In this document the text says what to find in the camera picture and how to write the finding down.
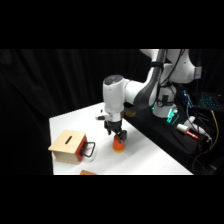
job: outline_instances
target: white table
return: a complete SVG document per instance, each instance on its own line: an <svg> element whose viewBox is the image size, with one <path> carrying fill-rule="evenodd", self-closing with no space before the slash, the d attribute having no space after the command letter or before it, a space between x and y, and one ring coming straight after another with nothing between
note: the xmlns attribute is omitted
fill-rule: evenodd
<svg viewBox="0 0 224 224"><path fill-rule="evenodd" d="M98 175L192 175L125 120L125 151L115 153L114 134L108 136L104 122L95 120L95 114L103 107L104 103L100 103L50 119L52 143L64 130L83 131L89 142L96 142L92 158L84 157L80 165L57 162L53 155L55 175L79 175L82 170Z"/></svg>

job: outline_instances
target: wire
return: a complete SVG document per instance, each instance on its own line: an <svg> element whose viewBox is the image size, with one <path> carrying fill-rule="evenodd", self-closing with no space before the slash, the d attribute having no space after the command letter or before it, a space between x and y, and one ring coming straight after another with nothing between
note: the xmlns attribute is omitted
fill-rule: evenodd
<svg viewBox="0 0 224 224"><path fill-rule="evenodd" d="M218 126L218 123L217 123L214 111L211 111L211 112L212 112L212 116L213 116L213 118L215 120L215 125L216 125L216 128L217 128L217 135L216 135L216 139L215 139L214 145L211 147L211 149L209 151L211 151L215 147L215 145L216 145L216 143L218 141L218 138L219 138L219 126Z"/></svg>
<svg viewBox="0 0 224 224"><path fill-rule="evenodd" d="M167 76L167 78L166 78L162 83L159 83L160 86L163 85L167 80L170 79L170 76L173 74L173 71L176 69L177 64L178 64L178 62L179 62L179 60L180 60L180 57L182 56L182 50L183 50L183 49L180 50L180 54L179 54L179 56L178 56L177 62L176 62L176 64L175 64L175 66L173 67L172 71L170 72L170 74Z"/></svg>
<svg viewBox="0 0 224 224"><path fill-rule="evenodd" d="M219 138L219 126L218 126L218 123L217 123L217 120L216 120L214 111L211 111L211 112L212 112L212 116L213 116L213 118L214 118L215 125L216 125L216 128L217 128L216 140L215 140L215 142L214 142L214 144L213 144L212 139L210 139L210 141L211 141L211 147L210 147L210 149L209 149L208 151L206 151L206 152L203 152L203 153L199 154L199 155L195 158L195 160L194 160L194 162L193 162L193 164L192 164L192 172L193 172L193 173L194 173L194 164L195 164L195 162L197 161L197 159L198 159L200 156L209 153L209 152L215 147L215 145L216 145L216 143L217 143L217 141L218 141L218 138Z"/></svg>
<svg viewBox="0 0 224 224"><path fill-rule="evenodd" d="M171 91L172 91L172 93L173 93L173 95L174 95L174 98L177 100L177 102L178 102L178 104L179 104L181 110L182 110L182 111L184 112L184 114L186 115L186 117L187 117L189 123L191 124L192 128L195 130L195 132L197 132L196 129L195 129L195 127L193 126L192 122L190 121L189 117L187 116L186 112L185 112L184 109L181 107L180 102L178 101L178 99L177 99L177 97L176 97L176 94L173 92L173 89L172 89L171 87L170 87L170 89L171 89Z"/></svg>

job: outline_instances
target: orange object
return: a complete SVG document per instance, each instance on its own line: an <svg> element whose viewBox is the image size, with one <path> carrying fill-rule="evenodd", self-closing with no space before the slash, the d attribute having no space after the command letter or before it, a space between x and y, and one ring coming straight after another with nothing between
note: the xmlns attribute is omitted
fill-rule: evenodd
<svg viewBox="0 0 224 224"><path fill-rule="evenodd" d="M120 143L117 135L114 136L113 149L116 153L122 153L124 151L125 145L124 142Z"/></svg>

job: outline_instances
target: black curtain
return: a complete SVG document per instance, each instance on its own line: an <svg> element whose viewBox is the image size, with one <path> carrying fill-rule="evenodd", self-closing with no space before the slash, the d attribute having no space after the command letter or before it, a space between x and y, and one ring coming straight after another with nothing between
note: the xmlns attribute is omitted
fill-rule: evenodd
<svg viewBox="0 0 224 224"><path fill-rule="evenodd" d="M224 93L223 55L203 51L205 90ZM107 76L144 82L149 67L138 49L0 50L1 172L52 174L48 119L102 102Z"/></svg>

